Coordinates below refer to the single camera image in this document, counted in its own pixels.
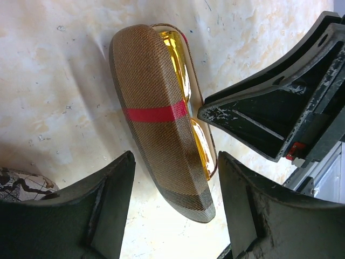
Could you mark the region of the map print glasses case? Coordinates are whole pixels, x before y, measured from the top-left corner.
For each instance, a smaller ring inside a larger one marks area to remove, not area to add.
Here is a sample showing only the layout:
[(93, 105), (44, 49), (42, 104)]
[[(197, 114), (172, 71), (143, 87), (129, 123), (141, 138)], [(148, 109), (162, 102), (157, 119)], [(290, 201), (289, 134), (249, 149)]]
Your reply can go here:
[(45, 176), (1, 167), (1, 200), (3, 201), (40, 200), (58, 190), (59, 187)]

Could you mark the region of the yellow sunglasses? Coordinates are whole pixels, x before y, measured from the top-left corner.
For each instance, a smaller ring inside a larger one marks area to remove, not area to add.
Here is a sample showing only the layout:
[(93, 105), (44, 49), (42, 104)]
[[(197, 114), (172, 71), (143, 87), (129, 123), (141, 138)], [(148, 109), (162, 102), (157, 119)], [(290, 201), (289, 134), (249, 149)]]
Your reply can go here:
[(199, 156), (204, 169), (205, 177), (209, 181), (216, 169), (206, 135), (200, 124), (192, 117), (191, 83), (187, 69), (187, 62), (183, 50), (182, 40), (176, 31), (162, 31), (159, 33), (167, 47), (175, 70), (177, 81), (183, 94), (183, 100), (188, 108), (188, 115), (192, 126)]

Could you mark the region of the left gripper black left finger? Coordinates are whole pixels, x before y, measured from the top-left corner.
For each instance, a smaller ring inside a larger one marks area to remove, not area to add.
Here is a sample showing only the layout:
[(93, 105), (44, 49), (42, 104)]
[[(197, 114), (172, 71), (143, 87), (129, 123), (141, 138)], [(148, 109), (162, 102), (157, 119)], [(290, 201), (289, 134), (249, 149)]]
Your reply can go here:
[(1, 202), (1, 258), (119, 258), (132, 152), (40, 200)]

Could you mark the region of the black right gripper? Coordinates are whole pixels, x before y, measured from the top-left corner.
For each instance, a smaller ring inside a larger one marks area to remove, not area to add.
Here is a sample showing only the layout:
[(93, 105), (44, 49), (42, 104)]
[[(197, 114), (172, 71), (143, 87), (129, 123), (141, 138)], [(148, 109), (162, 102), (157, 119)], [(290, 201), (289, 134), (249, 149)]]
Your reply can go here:
[(271, 161), (320, 162), (344, 139), (344, 17), (323, 12), (275, 63), (207, 97), (198, 117)]

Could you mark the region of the brown plaid glasses case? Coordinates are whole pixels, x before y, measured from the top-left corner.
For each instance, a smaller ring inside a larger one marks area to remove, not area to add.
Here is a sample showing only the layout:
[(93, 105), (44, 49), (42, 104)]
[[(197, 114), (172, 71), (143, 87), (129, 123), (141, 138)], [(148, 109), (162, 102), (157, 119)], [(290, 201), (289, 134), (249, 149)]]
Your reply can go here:
[(146, 168), (164, 199), (181, 215), (210, 222), (216, 212), (205, 177), (188, 108), (183, 100), (162, 31), (182, 40), (191, 83), (192, 117), (202, 127), (218, 166), (215, 143), (197, 112), (203, 105), (186, 36), (170, 24), (138, 24), (118, 31), (109, 46), (114, 86), (130, 132)]

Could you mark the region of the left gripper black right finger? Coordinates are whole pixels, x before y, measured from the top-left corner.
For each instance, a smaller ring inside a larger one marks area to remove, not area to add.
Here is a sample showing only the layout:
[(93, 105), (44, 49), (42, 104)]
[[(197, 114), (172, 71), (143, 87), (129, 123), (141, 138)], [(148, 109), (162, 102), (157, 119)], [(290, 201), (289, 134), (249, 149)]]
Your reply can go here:
[(230, 244), (221, 258), (344, 258), (344, 205), (290, 190), (218, 154)]

